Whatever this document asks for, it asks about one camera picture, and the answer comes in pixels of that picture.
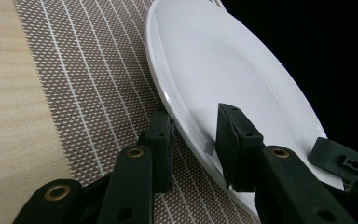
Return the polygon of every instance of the woven placemat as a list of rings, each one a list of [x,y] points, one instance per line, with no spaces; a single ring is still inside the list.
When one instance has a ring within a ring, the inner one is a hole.
[[[15,4],[73,178],[87,186],[113,170],[119,150],[136,143],[161,104],[144,47],[152,1]],[[254,223],[176,135],[173,188],[157,195],[155,222]]]

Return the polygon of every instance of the white plate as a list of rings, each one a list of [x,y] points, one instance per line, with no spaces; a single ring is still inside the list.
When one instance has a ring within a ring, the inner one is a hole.
[[[307,160],[324,129],[281,63],[239,21],[207,0],[156,0],[145,22],[149,67],[176,127],[203,167],[226,190],[214,152],[219,103],[250,119],[266,145],[292,149],[323,182],[339,177]],[[253,193],[226,193],[258,218]]]

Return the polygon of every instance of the placemat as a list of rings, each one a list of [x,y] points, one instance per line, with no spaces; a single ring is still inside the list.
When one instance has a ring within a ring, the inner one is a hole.
[[[136,143],[161,104],[144,47],[152,2],[15,0],[62,149],[83,186],[113,170],[119,150]],[[157,195],[155,223],[257,222],[176,136],[173,187]]]

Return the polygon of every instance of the brown textured mat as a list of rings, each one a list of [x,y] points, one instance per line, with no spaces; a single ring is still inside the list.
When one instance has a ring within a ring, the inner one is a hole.
[[[147,65],[149,0],[15,1],[62,148],[84,186],[111,172],[160,104]],[[180,136],[173,188],[156,223],[254,223],[208,176]]]

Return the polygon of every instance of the dark background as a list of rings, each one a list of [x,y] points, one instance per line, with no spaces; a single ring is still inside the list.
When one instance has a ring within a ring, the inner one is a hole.
[[[327,137],[358,151],[358,0],[222,3],[286,68]]]

